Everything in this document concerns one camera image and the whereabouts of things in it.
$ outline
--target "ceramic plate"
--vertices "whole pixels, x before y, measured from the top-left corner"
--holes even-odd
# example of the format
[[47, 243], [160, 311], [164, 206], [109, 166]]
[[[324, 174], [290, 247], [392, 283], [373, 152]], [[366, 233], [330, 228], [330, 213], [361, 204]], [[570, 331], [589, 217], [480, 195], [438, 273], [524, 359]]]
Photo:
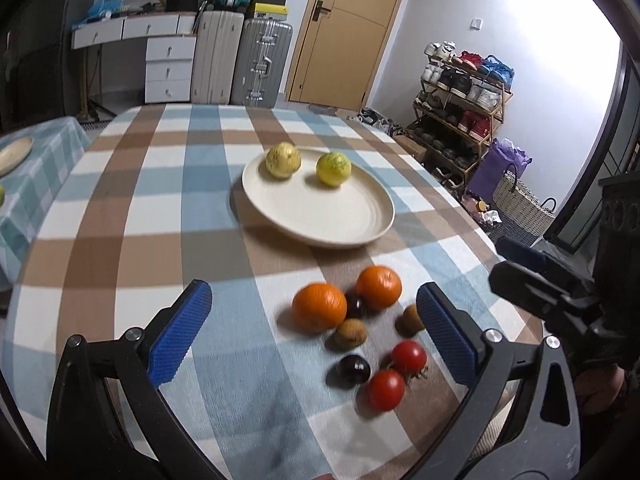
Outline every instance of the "ceramic plate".
[[267, 171], [257, 156], [242, 172], [242, 185], [255, 208], [282, 231], [310, 245], [357, 247], [380, 238], [396, 214], [386, 189], [352, 164], [351, 177], [331, 188], [316, 177], [324, 152], [300, 149], [302, 165], [287, 180]]
[[13, 171], [31, 151], [33, 139], [31, 137], [23, 137], [14, 140], [0, 152], [0, 176], [6, 175]]

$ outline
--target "tangerine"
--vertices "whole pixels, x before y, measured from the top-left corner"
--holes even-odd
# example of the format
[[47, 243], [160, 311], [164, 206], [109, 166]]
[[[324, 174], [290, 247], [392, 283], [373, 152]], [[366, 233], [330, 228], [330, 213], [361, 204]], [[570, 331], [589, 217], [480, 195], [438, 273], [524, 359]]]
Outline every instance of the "tangerine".
[[383, 310], [400, 298], [402, 281], [400, 276], [388, 267], [367, 267], [358, 276], [356, 294], [367, 300], [371, 308]]
[[310, 283], [293, 298], [291, 311], [307, 332], [321, 333], [335, 328], [347, 316], [347, 299], [342, 291], [328, 283]]

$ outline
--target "red shoe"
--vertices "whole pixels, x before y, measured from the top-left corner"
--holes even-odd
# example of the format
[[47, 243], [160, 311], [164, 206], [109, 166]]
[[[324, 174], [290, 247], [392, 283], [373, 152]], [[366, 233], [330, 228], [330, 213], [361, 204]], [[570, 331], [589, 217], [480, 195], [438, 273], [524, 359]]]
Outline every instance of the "red shoe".
[[487, 135], [489, 135], [489, 129], [491, 128], [491, 123], [489, 122], [489, 118], [484, 115], [475, 114], [476, 122], [473, 127], [469, 131], [469, 135], [471, 135], [475, 140], [483, 140]]
[[460, 61], [462, 65], [471, 68], [473, 70], [477, 70], [480, 65], [482, 65], [482, 57], [479, 54], [473, 54], [471, 52], [467, 52], [466, 50], [462, 51], [460, 55]]
[[467, 133], [476, 122], [476, 113], [471, 110], [465, 110], [458, 123], [458, 129]]

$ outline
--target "basket handle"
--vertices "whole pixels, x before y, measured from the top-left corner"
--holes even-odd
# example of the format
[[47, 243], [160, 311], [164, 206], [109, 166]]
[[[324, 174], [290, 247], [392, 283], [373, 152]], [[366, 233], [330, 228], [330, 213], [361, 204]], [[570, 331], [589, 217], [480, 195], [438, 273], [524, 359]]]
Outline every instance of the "basket handle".
[[513, 166], [513, 176], [515, 177], [513, 179], [513, 186], [511, 187], [511, 193], [515, 193], [516, 192], [516, 185], [518, 184], [518, 168], [516, 168], [516, 165], [513, 162], [510, 162], [509, 164], [507, 164], [507, 167], [504, 170], [503, 175], [507, 174], [507, 171], [509, 171], [509, 167]]
[[541, 205], [540, 207], [544, 207], [544, 206], [545, 206], [545, 204], [546, 204], [547, 202], [549, 202], [549, 200], [552, 200], [552, 201], [554, 202], [554, 206], [549, 210], [549, 211], [553, 212], [553, 211], [555, 211], [555, 210], [556, 210], [556, 206], [558, 205], [558, 202], [556, 202], [556, 199], [555, 199], [555, 198], [553, 198], [553, 197], [549, 197], [549, 198], [547, 198], [547, 199], [542, 203], [542, 205]]

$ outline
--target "checkered tablecloth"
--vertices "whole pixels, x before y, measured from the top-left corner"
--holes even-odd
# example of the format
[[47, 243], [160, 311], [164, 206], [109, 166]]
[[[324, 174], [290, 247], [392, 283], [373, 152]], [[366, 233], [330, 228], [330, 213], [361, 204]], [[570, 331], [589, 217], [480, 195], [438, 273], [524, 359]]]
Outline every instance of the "checkered tablecloth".
[[0, 138], [0, 150], [33, 137], [31, 153], [0, 178], [6, 198], [0, 208], [0, 290], [18, 279], [29, 245], [63, 182], [91, 144], [72, 117], [36, 124]]
[[[308, 247], [249, 203], [244, 165], [288, 140], [339, 150], [390, 193], [396, 220], [362, 248]], [[293, 295], [309, 282], [352, 285], [371, 264], [395, 269], [398, 304], [367, 320], [358, 350], [373, 368], [400, 341], [394, 321], [418, 286], [437, 282], [483, 329], [532, 339], [488, 287], [497, 261], [471, 218], [393, 140], [337, 118], [206, 105], [134, 108], [114, 119], [74, 168], [34, 241], [8, 317], [2, 370], [44, 447], [47, 407], [68, 336], [119, 337], [145, 326], [193, 279], [208, 281], [212, 313], [175, 379], [161, 391], [228, 478], [399, 478], [434, 441], [464, 391], [424, 332], [429, 377], [394, 411], [372, 415], [359, 394], [331, 388], [340, 359], [326, 335], [290, 325]], [[136, 447], [151, 454], [120, 393]]]

